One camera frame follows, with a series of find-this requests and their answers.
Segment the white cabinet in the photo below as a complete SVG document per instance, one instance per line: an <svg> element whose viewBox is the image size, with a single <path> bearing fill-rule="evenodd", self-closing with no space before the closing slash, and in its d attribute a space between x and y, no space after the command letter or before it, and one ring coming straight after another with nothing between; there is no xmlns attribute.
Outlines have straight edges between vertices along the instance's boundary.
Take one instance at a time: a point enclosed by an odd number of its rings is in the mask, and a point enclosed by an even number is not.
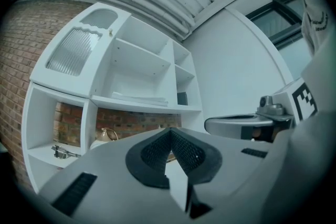
<svg viewBox="0 0 336 224"><path fill-rule="evenodd" d="M53 145L85 154L98 108L180 113L182 127L204 131L192 55L131 14L96 3L50 42L30 76L22 124L25 163L35 191L77 158L57 159ZM186 92L188 105L177 103ZM53 141L57 102L83 107L80 147Z"/></svg>

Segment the red brick wall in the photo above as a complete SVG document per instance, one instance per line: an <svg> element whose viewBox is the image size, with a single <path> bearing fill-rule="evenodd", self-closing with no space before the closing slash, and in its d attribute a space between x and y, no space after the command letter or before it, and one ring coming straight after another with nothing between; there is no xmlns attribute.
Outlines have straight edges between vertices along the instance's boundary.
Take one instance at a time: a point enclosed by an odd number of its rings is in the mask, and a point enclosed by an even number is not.
<svg viewBox="0 0 336 224"><path fill-rule="evenodd" d="M35 63L53 36L66 23L90 4L74 1L43 0L14 4L4 17L0 29L0 140L13 157L18 182L31 188L24 164L21 146L21 120L29 76ZM141 115L134 113L100 110L97 127L113 122L122 137L154 128L158 124L170 124L177 119L168 116ZM78 119L80 112L68 107L55 113L67 132L55 137L70 143L78 143Z"/></svg>

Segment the ribbed glass panel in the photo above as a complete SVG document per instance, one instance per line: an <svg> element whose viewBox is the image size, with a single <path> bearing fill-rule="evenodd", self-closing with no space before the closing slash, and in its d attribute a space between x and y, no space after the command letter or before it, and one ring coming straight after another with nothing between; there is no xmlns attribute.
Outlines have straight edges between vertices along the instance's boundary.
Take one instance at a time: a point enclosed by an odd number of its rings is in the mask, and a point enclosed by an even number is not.
<svg viewBox="0 0 336 224"><path fill-rule="evenodd" d="M118 14L108 9L98 9L86 16L81 23L108 29L118 18Z"/></svg>
<svg viewBox="0 0 336 224"><path fill-rule="evenodd" d="M73 29L58 45L46 68L71 76L79 76L100 35Z"/></svg>

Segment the black mesh pad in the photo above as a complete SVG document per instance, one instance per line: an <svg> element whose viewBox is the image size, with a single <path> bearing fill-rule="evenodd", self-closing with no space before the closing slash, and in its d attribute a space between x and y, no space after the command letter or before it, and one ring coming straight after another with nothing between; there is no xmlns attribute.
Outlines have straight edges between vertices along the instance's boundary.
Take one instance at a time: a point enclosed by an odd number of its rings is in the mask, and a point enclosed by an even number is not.
<svg viewBox="0 0 336 224"><path fill-rule="evenodd" d="M130 148L126 166L142 184L169 188L164 172L170 151L193 185L210 182L222 165L219 150L179 129L169 128Z"/></svg>

